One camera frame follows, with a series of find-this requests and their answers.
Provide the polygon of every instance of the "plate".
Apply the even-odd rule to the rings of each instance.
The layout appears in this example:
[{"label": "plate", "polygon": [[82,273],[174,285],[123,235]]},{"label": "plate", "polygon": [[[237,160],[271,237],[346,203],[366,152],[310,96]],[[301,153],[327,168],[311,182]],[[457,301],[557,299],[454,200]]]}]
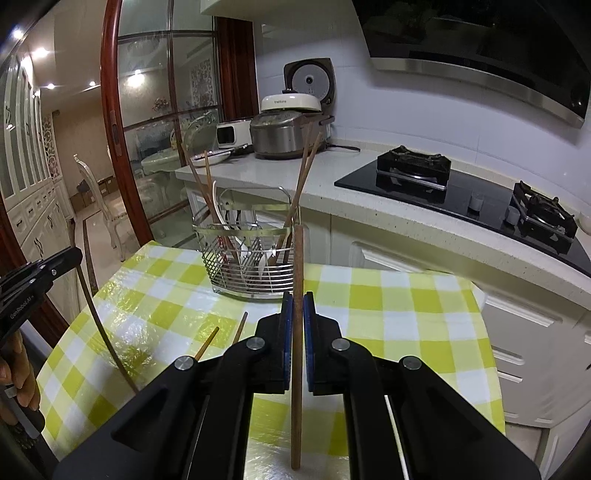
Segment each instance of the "plate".
[{"label": "plate", "polygon": [[[223,162],[230,155],[232,155],[232,152],[230,150],[210,151],[210,152],[207,152],[207,159],[209,160],[209,165],[211,166],[211,165],[216,165],[218,163]],[[197,167],[197,168],[204,167],[205,166],[205,155],[202,153],[200,153],[199,155],[195,155],[194,157],[191,158],[191,161],[193,162],[193,165],[195,165],[195,167]]]}]

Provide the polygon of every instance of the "stove knob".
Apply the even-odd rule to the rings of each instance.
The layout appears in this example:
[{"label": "stove knob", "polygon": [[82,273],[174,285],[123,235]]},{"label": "stove knob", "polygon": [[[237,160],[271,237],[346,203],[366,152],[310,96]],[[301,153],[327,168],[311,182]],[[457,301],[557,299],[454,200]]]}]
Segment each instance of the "stove knob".
[{"label": "stove knob", "polygon": [[517,222],[519,222],[519,210],[515,207],[508,206],[505,212],[505,222],[509,225],[517,225]]},{"label": "stove knob", "polygon": [[470,195],[470,203],[468,208],[473,212],[480,212],[482,210],[482,204],[484,203],[484,197],[479,193],[472,193]]}]

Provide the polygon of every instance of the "stainless steel utensil holder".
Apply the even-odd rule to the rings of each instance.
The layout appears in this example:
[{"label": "stainless steel utensil holder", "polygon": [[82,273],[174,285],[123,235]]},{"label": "stainless steel utensil holder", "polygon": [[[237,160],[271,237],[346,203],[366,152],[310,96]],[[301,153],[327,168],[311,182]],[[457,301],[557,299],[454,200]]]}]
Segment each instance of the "stainless steel utensil holder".
[{"label": "stainless steel utensil holder", "polygon": [[[271,196],[284,197],[285,201],[270,200],[257,205],[233,201],[234,193],[256,194],[262,190],[275,190]],[[291,227],[283,228],[290,209],[290,195],[282,187],[226,189],[213,201],[218,202],[222,223],[203,224],[207,207],[193,219],[193,230],[213,291],[249,299],[276,299],[291,291],[294,244],[293,241],[288,244],[288,237],[300,221],[300,212],[297,209],[292,217]],[[257,213],[261,212],[280,213],[277,224],[259,221]],[[282,247],[277,248],[281,240]],[[272,257],[277,262],[269,265]]]}]

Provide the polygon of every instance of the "blue gripper pad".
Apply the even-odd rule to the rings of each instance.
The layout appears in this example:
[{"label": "blue gripper pad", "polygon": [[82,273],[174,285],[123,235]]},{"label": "blue gripper pad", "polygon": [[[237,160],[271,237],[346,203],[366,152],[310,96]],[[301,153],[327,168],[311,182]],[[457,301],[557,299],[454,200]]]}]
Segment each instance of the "blue gripper pad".
[{"label": "blue gripper pad", "polygon": [[281,315],[285,318],[285,360],[284,365],[284,380],[285,389],[290,389],[290,376],[291,376],[291,331],[293,328],[293,316],[294,316],[294,297],[285,293],[283,295],[283,303],[281,305]]},{"label": "blue gripper pad", "polygon": [[314,348],[312,345],[311,318],[314,315],[314,300],[311,295],[304,295],[304,341],[306,342],[306,377],[308,378],[308,391],[313,390],[314,385]]}]

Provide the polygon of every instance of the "human hand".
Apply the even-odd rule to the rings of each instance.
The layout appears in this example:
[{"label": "human hand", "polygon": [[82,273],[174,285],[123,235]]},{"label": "human hand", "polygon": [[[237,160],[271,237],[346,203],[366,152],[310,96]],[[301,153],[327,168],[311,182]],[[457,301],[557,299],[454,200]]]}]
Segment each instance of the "human hand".
[{"label": "human hand", "polygon": [[[7,341],[8,349],[12,352],[12,358],[9,359],[10,365],[6,359],[0,358],[0,385],[13,384],[17,390],[16,400],[23,407],[29,407],[32,410],[39,408],[41,394],[39,385],[35,380],[35,373],[31,366],[27,351],[22,344],[20,331],[16,331]],[[0,418],[9,425],[16,425],[18,420],[12,411],[0,402]]]}]

